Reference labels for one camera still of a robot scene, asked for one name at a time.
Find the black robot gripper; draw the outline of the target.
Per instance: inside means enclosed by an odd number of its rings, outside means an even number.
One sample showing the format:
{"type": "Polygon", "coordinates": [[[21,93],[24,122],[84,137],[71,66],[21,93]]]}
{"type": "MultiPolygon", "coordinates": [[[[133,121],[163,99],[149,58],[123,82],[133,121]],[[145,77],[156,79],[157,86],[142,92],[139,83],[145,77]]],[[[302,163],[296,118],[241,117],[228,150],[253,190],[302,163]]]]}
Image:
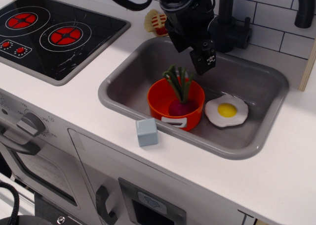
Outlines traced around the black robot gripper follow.
{"type": "Polygon", "coordinates": [[[190,56],[197,74],[203,75],[216,65],[215,43],[209,39],[208,25],[214,18],[209,4],[194,4],[179,10],[164,9],[165,28],[176,50],[192,47],[190,56]]]}

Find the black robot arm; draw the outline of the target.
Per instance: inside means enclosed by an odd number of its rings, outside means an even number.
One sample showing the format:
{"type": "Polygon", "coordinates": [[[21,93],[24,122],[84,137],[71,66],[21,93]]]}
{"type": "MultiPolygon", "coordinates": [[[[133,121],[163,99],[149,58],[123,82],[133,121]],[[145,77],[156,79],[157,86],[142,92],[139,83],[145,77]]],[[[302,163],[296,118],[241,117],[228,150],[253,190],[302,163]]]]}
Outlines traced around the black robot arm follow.
{"type": "Polygon", "coordinates": [[[192,48],[190,56],[199,75],[215,67],[215,42],[208,30],[214,19],[215,0],[159,0],[159,4],[177,51],[192,48]]]}

